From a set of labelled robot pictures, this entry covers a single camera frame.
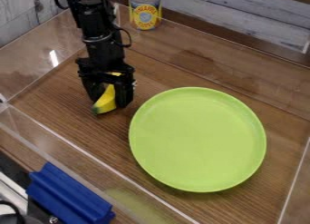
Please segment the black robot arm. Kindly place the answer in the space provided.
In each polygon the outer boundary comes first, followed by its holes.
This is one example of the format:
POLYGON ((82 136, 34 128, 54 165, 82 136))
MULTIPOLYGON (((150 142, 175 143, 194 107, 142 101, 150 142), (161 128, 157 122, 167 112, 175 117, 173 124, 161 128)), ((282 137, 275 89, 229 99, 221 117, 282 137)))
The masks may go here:
MULTIPOLYGON (((64 9, 59 0, 56 6, 64 9)), ((82 29, 88 56, 78 58, 79 77, 86 92, 99 110, 98 102, 110 99, 118 108, 124 108, 134 100, 135 68, 124 61, 122 32, 129 32, 115 24, 116 15, 110 0, 67 0, 76 26, 82 29)))

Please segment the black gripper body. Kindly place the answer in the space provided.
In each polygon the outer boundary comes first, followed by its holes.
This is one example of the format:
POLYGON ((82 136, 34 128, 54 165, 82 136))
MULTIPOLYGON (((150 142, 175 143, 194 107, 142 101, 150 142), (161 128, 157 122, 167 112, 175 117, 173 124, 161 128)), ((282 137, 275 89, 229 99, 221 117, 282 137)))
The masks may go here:
POLYGON ((79 58, 76 63, 84 88, 91 89, 103 83, 124 83, 129 87, 135 87, 135 68, 126 62, 116 61, 103 67, 92 63, 90 58, 79 58))

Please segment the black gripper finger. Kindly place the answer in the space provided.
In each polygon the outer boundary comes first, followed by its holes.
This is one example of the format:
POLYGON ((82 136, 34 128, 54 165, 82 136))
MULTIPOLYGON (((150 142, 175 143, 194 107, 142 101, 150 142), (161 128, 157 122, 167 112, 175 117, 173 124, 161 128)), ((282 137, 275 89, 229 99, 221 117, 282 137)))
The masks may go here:
POLYGON ((135 82, 119 81, 114 84, 115 87, 115 102, 119 108, 124 108, 134 100, 135 82))
POLYGON ((82 82, 91 101, 96 102, 102 94, 106 92, 106 87, 103 85, 104 82, 103 78, 83 77, 82 82))

